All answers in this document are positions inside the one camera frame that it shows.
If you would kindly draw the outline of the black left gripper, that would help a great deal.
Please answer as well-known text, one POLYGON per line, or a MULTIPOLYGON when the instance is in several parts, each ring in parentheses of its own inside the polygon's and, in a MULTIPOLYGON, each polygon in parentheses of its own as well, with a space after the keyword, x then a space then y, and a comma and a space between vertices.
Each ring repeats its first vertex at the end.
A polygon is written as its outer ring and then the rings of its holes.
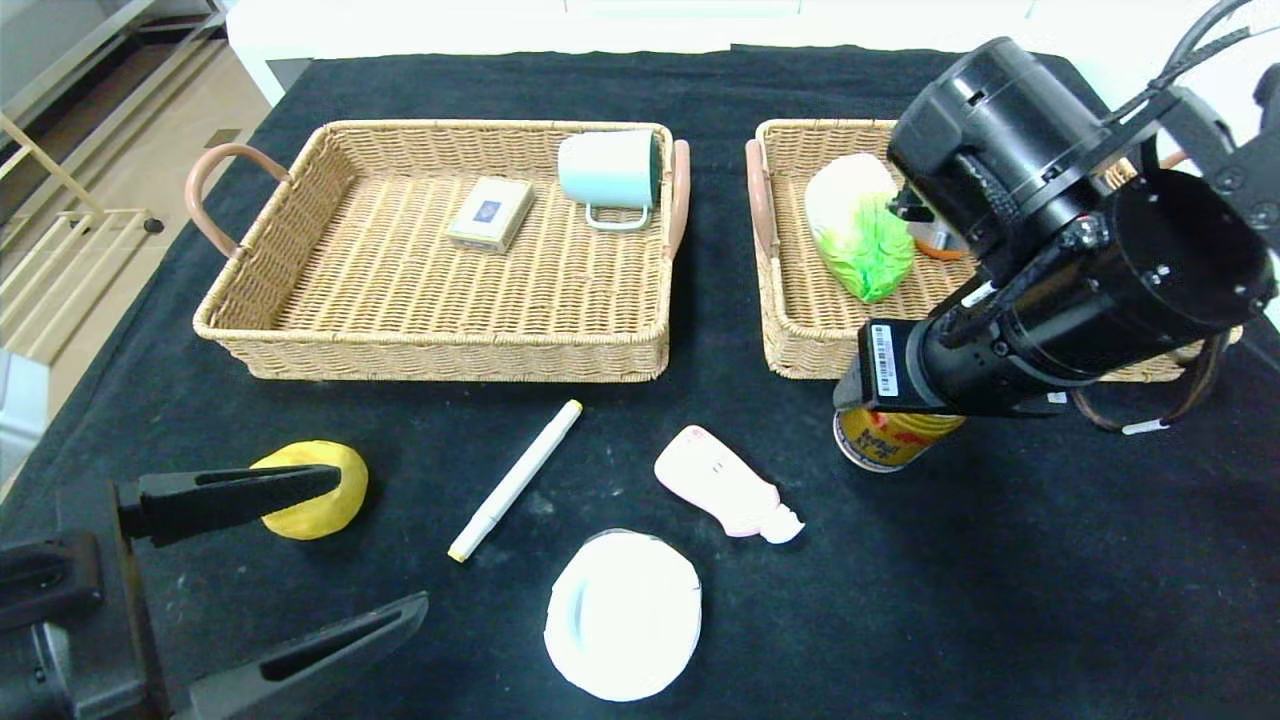
MULTIPOLYGON (((260 519, 340 483, 326 464, 147 474, 116 486, 122 532, 156 548, 260 519)), ((109 503, 3 546, 5 719, 170 719, 138 577, 109 503)), ((420 591, 200 678, 174 719, 297 719, 419 630, 420 591)))

